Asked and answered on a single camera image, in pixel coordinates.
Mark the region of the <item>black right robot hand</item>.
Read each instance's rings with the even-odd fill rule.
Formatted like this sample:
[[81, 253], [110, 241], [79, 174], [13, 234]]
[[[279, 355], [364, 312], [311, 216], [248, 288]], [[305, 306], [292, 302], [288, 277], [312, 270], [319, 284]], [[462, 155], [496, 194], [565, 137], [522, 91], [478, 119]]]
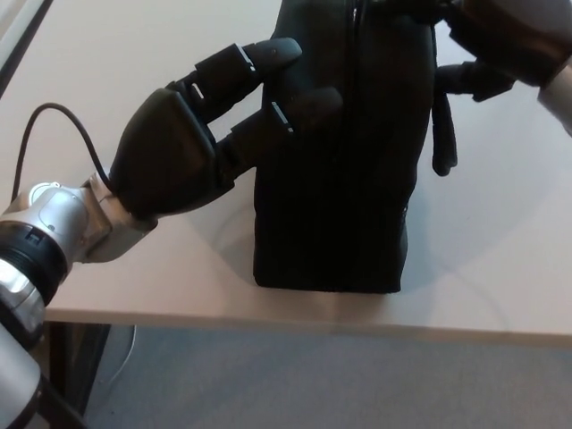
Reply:
[[438, 69], [443, 92], [480, 102], [518, 81], [547, 98], [571, 74], [569, 1], [443, 1], [441, 9], [451, 40], [474, 57]]

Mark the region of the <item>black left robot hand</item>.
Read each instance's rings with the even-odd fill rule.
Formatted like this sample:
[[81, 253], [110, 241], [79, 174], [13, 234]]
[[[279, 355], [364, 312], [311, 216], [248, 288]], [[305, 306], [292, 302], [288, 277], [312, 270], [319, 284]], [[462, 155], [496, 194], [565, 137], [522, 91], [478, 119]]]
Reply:
[[232, 44], [155, 90], [127, 123], [111, 166], [111, 188], [124, 209], [157, 220], [205, 206], [244, 172], [338, 113], [338, 90], [315, 88], [286, 103], [266, 102], [224, 139], [210, 131], [211, 122], [301, 55], [292, 38]]

